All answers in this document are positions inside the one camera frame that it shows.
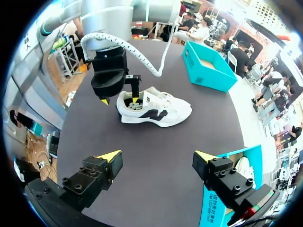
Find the round table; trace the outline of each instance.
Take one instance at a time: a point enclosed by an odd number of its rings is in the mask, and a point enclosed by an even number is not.
[[[159,68],[165,42],[131,40]],[[146,122],[123,124],[115,108],[103,104],[90,85],[91,68],[67,112],[58,147],[58,183],[83,159],[122,150],[124,166],[108,191],[82,213],[115,227],[197,227],[203,183],[192,168],[195,150],[219,155],[244,148],[240,124],[228,93],[191,84],[182,52],[172,44],[160,78],[127,53],[130,74],[140,74],[140,90],[151,86],[188,101],[184,122],[161,128]]]

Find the teal box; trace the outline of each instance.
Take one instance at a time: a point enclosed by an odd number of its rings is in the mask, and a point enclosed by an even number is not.
[[[183,59],[189,80],[193,84],[228,92],[237,82],[237,78],[229,65],[213,49],[187,41],[183,51]],[[200,60],[212,63],[214,69],[203,65]]]
[[[263,182],[263,162],[262,162],[262,148],[261,145],[256,145],[251,148],[244,148],[241,150],[229,152],[218,155],[218,157],[235,155],[243,152],[253,167],[256,190],[262,186]],[[209,191],[205,186],[203,189],[203,204],[199,227],[227,227],[227,222],[231,219],[234,212],[227,215],[226,206],[219,199],[214,191]]]

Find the shoe insole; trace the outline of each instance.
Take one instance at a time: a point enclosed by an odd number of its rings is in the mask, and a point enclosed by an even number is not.
[[[124,100],[124,103],[127,106],[127,108],[129,108],[131,110],[141,110],[142,106],[143,106],[143,100],[142,99],[138,99],[137,102],[133,103],[133,99],[128,98],[128,99]]]

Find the black mount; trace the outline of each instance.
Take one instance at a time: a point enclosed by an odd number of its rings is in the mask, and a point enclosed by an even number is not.
[[[77,173],[62,179],[63,187],[50,178],[37,178],[28,183],[25,193],[47,226],[109,227],[81,211],[90,207],[102,190],[109,189],[122,166],[121,152],[110,161],[90,156]]]
[[[122,47],[96,52],[91,61],[95,75],[91,85],[99,99],[107,99],[119,94],[124,84],[131,84],[133,98],[139,97],[140,75],[128,75],[126,51]]]
[[[228,225],[239,219],[251,220],[261,217],[279,196],[279,192],[267,184],[258,190],[253,189],[253,179],[246,179],[232,165],[233,161],[227,157],[213,158],[207,162],[194,153],[193,168],[204,181],[206,188],[215,191],[224,205],[235,212]]]

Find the white sneaker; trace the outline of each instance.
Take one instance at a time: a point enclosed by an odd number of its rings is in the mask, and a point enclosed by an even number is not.
[[[256,188],[256,183],[255,183],[255,175],[254,175],[254,169],[252,166],[250,166],[250,162],[248,161],[248,158],[242,157],[238,161],[236,165],[237,172],[244,176],[245,178],[252,178],[254,179],[254,184],[253,188]]]
[[[116,106],[123,123],[152,122],[160,127],[179,124],[192,112],[188,102],[154,87],[140,92],[136,103],[133,103],[132,93],[122,91]]]

